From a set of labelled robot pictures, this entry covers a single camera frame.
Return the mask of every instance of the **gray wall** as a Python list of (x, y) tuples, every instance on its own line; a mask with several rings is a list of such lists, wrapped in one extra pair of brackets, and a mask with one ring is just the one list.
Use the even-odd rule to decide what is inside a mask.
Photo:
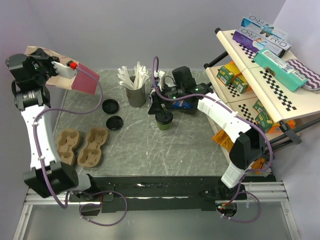
[(55, 48), (94, 69), (203, 65), (224, 49), (214, 30), (255, 13), (274, 22), (285, 0), (29, 0)]
[[(275, 25), (290, 33), (292, 52), (320, 73), (320, 2), (287, 0)], [(302, 143), (276, 152), (273, 171), (283, 180), (303, 240), (320, 239), (320, 124), (302, 132)]]
[[(23, 53), (27, 45), (53, 48), (48, 35), (34, 17), (28, 2), (2, 0), (0, 3), (0, 235), (12, 239), (23, 208), (27, 187), (22, 174), (30, 168), (30, 147), (25, 122), (14, 105), (13, 80), (5, 65), (7, 57)], [(62, 90), (51, 89), (53, 106), (60, 105)]]

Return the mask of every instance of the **marble countertop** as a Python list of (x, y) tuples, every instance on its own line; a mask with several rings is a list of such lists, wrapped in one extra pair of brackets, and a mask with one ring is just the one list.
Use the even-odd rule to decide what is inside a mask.
[[(143, 107), (134, 108), (128, 103), (126, 91), (120, 86), (117, 70), (100, 71), (103, 100), (115, 99), (123, 127), (117, 131), (108, 130), (106, 143), (101, 147), (102, 158), (96, 167), (82, 167), (75, 164), (78, 173), (93, 176), (222, 176), (228, 167), (227, 160), (212, 137), (214, 132), (207, 117), (200, 111), (188, 113), (173, 110), (170, 129), (157, 128), (154, 115), (148, 115), (150, 99)], [(208, 83), (205, 71), (192, 71), (197, 83)], [(145, 84), (149, 94), (151, 82)], [(68, 91), (63, 108), (85, 111), (93, 108), (99, 94), (89, 95)], [(78, 156), (85, 145), (85, 137), (93, 127), (106, 127), (112, 115), (101, 107), (86, 115), (61, 113), (55, 131), (55, 139), (63, 129), (77, 129), (81, 142), (75, 149)]]

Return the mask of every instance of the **striped cloth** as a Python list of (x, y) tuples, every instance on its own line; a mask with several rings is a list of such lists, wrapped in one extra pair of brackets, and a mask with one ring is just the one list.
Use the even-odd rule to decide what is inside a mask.
[(305, 76), (308, 81), (302, 87), (309, 91), (320, 90), (320, 75), (307, 68), (302, 62), (297, 59), (290, 59), (286, 61), (291, 67), (297, 70), (299, 73)]

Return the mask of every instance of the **checkerboard pattern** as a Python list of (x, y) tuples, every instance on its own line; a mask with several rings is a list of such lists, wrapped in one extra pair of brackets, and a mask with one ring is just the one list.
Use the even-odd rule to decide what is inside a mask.
[(246, 104), (238, 105), (238, 107), (245, 119), (247, 119), (251, 123), (256, 122), (255, 119), (252, 117), (251, 113), (249, 112), (249, 109), (247, 108)]
[(241, 47), (241, 50), (244, 51), (245, 55), (247, 55), (247, 57), (251, 60), (252, 63), (255, 63), (254, 58), (256, 53), (249, 50), (248, 48), (246, 48), (245, 46), (239, 44), (239, 46)]
[(288, 100), (288, 97), (284, 95), (284, 91), (279, 89), (279, 85), (276, 84), (277, 82), (273, 79), (273, 76), (269, 72), (260, 71), (260, 74), (264, 79), (266, 79), (266, 83), (273, 90), (273, 93), (281, 101), (282, 105), (288, 112), (291, 110), (297, 110), (297, 108), (293, 106), (292, 102)]
[(229, 90), (229, 92), (230, 92), (230, 94), (231, 94), (231, 96), (233, 97), (233, 98), (235, 98), (235, 97), (240, 97), (240, 94), (239, 94), (239, 92), (237, 91), (237, 89), (233, 86), (233, 85), (228, 85), (228, 86), (226, 86), (227, 87), (227, 89)]

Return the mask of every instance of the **black lid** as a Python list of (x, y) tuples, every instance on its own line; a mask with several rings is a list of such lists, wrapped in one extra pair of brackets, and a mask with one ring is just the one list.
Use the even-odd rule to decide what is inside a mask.
[(119, 116), (111, 116), (105, 123), (106, 127), (113, 131), (119, 130), (120, 128), (122, 128), (123, 124), (124, 124), (124, 121)]
[(155, 120), (160, 124), (169, 124), (174, 119), (174, 115), (170, 111), (158, 112), (155, 114)]
[(102, 103), (102, 109), (107, 114), (115, 114), (119, 110), (119, 103), (114, 99), (107, 99)]

